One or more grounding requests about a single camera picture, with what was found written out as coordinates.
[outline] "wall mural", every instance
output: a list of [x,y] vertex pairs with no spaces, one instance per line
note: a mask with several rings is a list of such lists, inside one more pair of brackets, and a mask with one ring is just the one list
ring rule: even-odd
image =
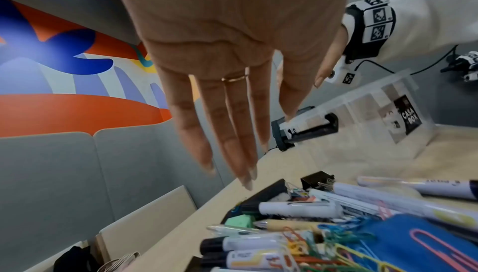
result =
[[142,44],[0,0],[0,137],[93,135],[170,118]]

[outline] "plastic storage box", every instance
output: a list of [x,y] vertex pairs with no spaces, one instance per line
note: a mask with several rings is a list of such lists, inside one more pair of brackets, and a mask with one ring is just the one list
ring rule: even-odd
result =
[[349,163],[362,175],[406,168],[435,134],[409,70],[385,77],[309,110],[280,128],[310,172]]

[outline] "white sleeve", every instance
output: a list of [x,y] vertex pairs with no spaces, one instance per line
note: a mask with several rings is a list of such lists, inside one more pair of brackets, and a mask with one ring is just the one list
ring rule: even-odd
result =
[[478,0],[390,0],[396,24],[378,61],[478,40]]

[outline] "green eraser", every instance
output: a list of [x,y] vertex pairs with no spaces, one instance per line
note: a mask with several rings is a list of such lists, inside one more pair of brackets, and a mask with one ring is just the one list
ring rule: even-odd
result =
[[228,218],[225,225],[243,227],[243,228],[254,228],[252,223],[255,222],[255,218],[251,215],[239,215]]

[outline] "pen cap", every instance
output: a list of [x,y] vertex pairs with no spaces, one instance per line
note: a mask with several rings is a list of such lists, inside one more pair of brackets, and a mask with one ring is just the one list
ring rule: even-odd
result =
[[259,215],[260,214],[259,204],[260,203],[242,204],[240,208],[244,214]]
[[223,242],[226,237],[215,237],[212,239],[205,239],[199,246],[199,252],[204,255],[207,253],[223,252]]
[[228,254],[229,252],[208,253],[201,258],[201,266],[227,268]]

